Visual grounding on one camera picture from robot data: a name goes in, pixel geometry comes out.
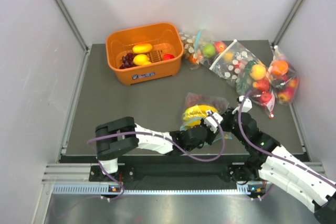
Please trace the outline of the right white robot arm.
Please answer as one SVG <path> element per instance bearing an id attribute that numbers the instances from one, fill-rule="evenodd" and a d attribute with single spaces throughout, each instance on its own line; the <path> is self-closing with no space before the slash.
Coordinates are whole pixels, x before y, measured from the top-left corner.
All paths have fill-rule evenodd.
<path id="1" fill-rule="evenodd" d="M 335 223 L 335 182 L 315 172 L 272 136 L 262 132 L 249 113 L 228 109 L 222 127 L 250 154 L 245 174 L 279 187 L 304 204 L 319 223 Z"/>

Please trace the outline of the yellow fake banana bunch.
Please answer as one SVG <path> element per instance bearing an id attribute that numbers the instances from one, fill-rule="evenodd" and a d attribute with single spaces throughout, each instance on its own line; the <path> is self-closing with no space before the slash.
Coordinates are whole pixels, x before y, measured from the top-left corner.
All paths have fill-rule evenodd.
<path id="1" fill-rule="evenodd" d="M 188 122 L 194 118 L 204 118 L 207 117 L 206 111 L 212 110 L 213 112 L 218 112 L 218 110 L 210 105 L 199 104 L 187 108 L 183 113 L 183 121 Z"/>

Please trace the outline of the blue zip top bag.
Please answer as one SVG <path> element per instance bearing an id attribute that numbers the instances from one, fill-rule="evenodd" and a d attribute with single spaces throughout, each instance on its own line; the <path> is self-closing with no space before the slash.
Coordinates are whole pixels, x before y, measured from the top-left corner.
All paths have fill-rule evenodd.
<path id="1" fill-rule="evenodd" d="M 188 93 L 185 98 L 184 112 L 182 113 L 181 131 L 186 131 L 200 125 L 201 119 L 207 117 L 207 111 L 223 114 L 229 102 L 223 97 L 214 97 L 197 93 Z"/>

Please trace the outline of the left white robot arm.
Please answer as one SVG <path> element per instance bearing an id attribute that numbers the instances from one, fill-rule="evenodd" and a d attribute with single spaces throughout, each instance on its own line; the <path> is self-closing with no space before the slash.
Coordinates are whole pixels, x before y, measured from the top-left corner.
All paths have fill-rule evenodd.
<path id="1" fill-rule="evenodd" d="M 222 121 L 223 117 L 214 113 L 185 131 L 157 132 L 141 127 L 133 117 L 127 116 L 97 126 L 96 137 L 88 144 L 96 146 L 102 176 L 114 180 L 119 174 L 118 158 L 122 155 L 136 148 L 168 156 L 186 154 L 205 143 L 211 144 Z"/>

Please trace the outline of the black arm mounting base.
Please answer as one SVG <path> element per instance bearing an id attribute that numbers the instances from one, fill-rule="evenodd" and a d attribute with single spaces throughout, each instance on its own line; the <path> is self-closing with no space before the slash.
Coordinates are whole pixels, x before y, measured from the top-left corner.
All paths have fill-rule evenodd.
<path id="1" fill-rule="evenodd" d="M 260 180 L 247 155 L 222 155 L 215 161 L 201 162 L 187 156 L 122 156 L 116 166 L 94 164 L 89 180 L 106 182 L 112 176 L 119 182 L 132 183 L 153 178 L 210 178 L 224 182 Z"/>

